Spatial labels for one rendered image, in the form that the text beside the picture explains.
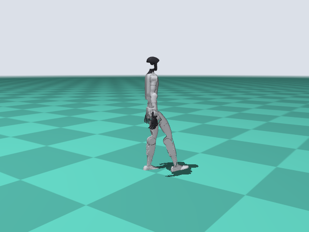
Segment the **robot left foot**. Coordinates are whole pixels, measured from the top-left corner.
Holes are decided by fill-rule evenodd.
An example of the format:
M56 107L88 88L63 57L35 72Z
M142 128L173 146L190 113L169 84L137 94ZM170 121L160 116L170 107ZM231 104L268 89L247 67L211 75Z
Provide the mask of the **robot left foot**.
M153 169L158 169L159 167L155 167L155 166L152 166L151 165L151 167L148 167L149 165L145 165L144 167L143 167L143 170L153 170Z

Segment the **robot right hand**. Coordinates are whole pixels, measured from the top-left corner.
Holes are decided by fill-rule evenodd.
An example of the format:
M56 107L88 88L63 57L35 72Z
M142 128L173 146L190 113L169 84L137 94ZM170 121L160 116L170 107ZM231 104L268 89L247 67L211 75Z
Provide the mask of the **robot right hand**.
M157 116L154 116L154 112L152 112L152 120L151 120L151 124L150 124L150 127L148 127L148 128L150 128L150 129L155 129L156 128L156 126L158 125L158 122L157 122L157 119L156 119L156 117Z

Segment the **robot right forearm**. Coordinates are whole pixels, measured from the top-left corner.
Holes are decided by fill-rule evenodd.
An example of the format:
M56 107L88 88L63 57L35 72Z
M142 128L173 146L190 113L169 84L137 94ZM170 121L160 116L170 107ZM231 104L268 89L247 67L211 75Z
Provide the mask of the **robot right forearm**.
M157 116L157 94L153 93L151 96L151 104L152 104L152 112L154 112L154 116Z

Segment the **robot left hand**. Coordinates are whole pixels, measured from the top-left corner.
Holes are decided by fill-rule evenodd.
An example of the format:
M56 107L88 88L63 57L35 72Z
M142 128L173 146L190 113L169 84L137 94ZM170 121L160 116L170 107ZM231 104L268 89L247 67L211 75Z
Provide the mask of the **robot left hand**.
M149 124L149 121L150 121L150 119L147 119L147 117L146 117L146 115L145 115L145 119L144 119L144 122L148 122L148 124Z

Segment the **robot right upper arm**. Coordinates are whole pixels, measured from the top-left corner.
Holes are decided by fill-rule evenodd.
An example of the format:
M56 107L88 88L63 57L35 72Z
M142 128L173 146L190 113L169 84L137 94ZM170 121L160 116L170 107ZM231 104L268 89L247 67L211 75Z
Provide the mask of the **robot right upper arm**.
M152 94L155 93L156 86L157 86L157 80L158 80L158 77L156 75L150 76L150 83L151 83L150 96L152 96ZM158 97L158 95L157 95L157 97Z

